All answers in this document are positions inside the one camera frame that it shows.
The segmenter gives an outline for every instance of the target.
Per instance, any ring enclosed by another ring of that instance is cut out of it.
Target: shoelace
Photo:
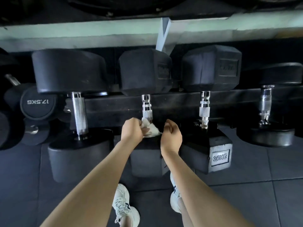
[[[118,223],[122,217],[129,214],[129,210],[125,204],[125,199],[123,197],[118,197],[116,199],[116,207],[118,209],[116,210],[117,218],[115,220],[115,223]]]

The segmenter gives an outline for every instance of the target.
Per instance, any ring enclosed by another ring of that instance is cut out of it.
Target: dumbbell
[[[65,106],[65,99],[58,95],[40,95],[33,83],[21,84],[10,70],[17,69],[18,62],[4,50],[0,50],[0,75],[13,87],[4,93],[4,101],[17,114],[31,120],[53,120],[59,116]]]
[[[199,121],[181,127],[180,156],[190,168],[205,174],[228,168],[232,141],[209,122],[211,91],[227,91],[239,83],[242,54],[233,47],[210,45],[187,52],[181,63],[183,88],[201,92]]]
[[[11,110],[0,111],[0,150],[10,149],[20,142],[29,146],[46,143],[51,131],[47,121],[22,119]]]
[[[126,96],[141,96],[142,116],[153,120],[151,94],[172,88],[171,58],[155,49],[124,52],[119,58],[120,90]],[[169,171],[160,150],[161,136],[144,138],[130,155],[131,171],[137,177],[161,177]]]
[[[294,128],[270,121],[272,89],[302,82],[303,65],[278,63],[241,73],[241,86],[261,87],[259,118],[237,126],[237,136],[245,142],[265,147],[287,147],[292,144]]]
[[[72,98],[76,132],[58,137],[48,146],[53,178],[78,182],[99,164],[113,147],[113,133],[88,128],[84,93],[107,91],[105,60],[94,53],[46,49],[32,54],[40,94],[68,94]]]

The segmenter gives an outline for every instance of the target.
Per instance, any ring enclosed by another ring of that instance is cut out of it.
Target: sneaker
[[[118,184],[112,206],[117,215],[115,223],[120,224],[122,217],[129,216],[131,218],[131,227],[138,227],[140,215],[135,207],[129,205],[129,192],[124,185]]]
[[[177,212],[177,213],[181,213],[180,211],[180,208],[178,206],[178,199],[181,197],[180,195],[180,191],[178,190],[178,188],[176,187],[176,183],[174,181],[174,178],[172,177],[172,173],[171,173],[171,182],[172,182],[172,185],[174,187],[174,191],[172,192],[171,194],[171,198],[170,198],[170,202],[171,202],[171,206],[172,206],[172,209]]]

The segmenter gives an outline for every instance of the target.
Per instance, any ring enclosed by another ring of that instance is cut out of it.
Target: gym floor
[[[209,175],[196,172],[199,177],[256,226],[303,226],[303,139],[271,149],[241,141],[235,129],[220,129],[233,141],[232,165]],[[135,178],[127,163],[121,183],[140,212],[139,226],[183,226],[181,215],[170,207],[169,173],[159,179]],[[47,144],[1,151],[0,226],[39,226],[75,185],[53,180]],[[108,226],[118,226],[115,218],[112,209]]]

